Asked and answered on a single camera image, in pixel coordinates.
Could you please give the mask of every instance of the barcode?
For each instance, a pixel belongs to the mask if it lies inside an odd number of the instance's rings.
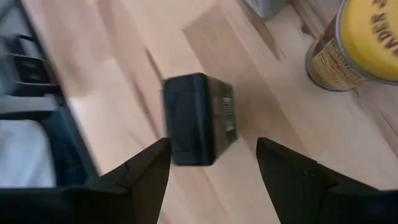
[[[231,131],[235,129],[233,101],[231,97],[224,97],[223,99],[225,130]]]

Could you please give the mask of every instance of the metal can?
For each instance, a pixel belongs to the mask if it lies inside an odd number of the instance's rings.
[[[398,0],[345,0],[307,52],[307,72],[334,91],[398,85]]]

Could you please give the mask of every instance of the light wood surface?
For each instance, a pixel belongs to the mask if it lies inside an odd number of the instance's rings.
[[[266,22],[241,0],[25,4],[101,173],[165,136],[163,79],[205,72],[234,86],[238,141],[211,167],[172,167],[159,223],[278,223],[258,137],[398,188],[398,88],[330,92],[305,71],[339,0],[296,0]]]

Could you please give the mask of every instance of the small black box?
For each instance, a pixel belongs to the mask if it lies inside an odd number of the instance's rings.
[[[176,165],[210,166],[236,140],[231,85],[195,73],[166,80],[163,97]]]

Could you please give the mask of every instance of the yellow can lid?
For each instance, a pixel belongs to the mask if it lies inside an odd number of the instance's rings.
[[[347,0],[340,13],[346,54],[372,76],[398,82],[398,0]]]

